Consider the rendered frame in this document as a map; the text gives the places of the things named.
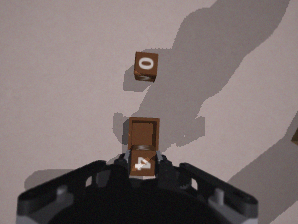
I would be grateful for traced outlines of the brown cube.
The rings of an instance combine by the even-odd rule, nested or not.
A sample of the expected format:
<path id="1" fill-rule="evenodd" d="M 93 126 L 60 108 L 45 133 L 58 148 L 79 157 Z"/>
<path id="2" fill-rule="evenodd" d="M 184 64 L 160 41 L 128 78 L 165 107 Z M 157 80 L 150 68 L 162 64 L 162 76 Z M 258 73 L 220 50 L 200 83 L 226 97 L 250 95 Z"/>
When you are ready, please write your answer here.
<path id="1" fill-rule="evenodd" d="M 131 176 L 155 176 L 156 151 L 153 145 L 133 145 L 131 150 Z"/>
<path id="2" fill-rule="evenodd" d="M 154 82 L 157 76 L 158 54 L 147 52 L 135 53 L 135 80 Z"/>

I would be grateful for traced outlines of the brown rectangular tray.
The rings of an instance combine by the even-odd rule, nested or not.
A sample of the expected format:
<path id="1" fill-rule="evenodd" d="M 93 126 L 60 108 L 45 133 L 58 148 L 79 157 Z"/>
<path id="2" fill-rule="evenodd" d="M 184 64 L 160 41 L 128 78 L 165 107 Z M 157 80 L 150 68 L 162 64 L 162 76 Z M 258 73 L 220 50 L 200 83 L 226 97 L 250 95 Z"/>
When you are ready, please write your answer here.
<path id="1" fill-rule="evenodd" d="M 133 145 L 153 145 L 159 147 L 160 118 L 129 117 L 128 150 Z"/>

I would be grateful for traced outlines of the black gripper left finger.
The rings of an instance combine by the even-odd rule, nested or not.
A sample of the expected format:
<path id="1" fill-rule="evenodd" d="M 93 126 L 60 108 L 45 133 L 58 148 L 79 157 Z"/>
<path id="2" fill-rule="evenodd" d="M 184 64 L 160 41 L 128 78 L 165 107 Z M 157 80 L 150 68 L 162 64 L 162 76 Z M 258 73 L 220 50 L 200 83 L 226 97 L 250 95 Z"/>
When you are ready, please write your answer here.
<path id="1" fill-rule="evenodd" d="M 129 188 L 130 166 L 131 150 L 127 150 L 114 164 L 97 160 L 24 191 L 17 200 L 16 224 L 48 224 L 58 212 L 104 186 L 105 193 Z"/>

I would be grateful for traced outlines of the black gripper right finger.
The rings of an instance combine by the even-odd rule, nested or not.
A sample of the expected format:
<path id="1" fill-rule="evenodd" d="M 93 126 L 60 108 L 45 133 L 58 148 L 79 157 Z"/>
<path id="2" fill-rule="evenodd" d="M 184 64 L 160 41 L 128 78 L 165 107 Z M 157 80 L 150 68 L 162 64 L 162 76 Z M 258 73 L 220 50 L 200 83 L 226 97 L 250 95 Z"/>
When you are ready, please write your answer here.
<path id="1" fill-rule="evenodd" d="M 181 189 L 221 213 L 232 224 L 258 224 L 258 200 L 252 195 L 189 164 L 172 165 L 156 151 L 155 178 L 158 187 L 181 193 Z M 192 187 L 197 182 L 197 190 Z M 181 188 L 181 189 L 180 189 Z"/>

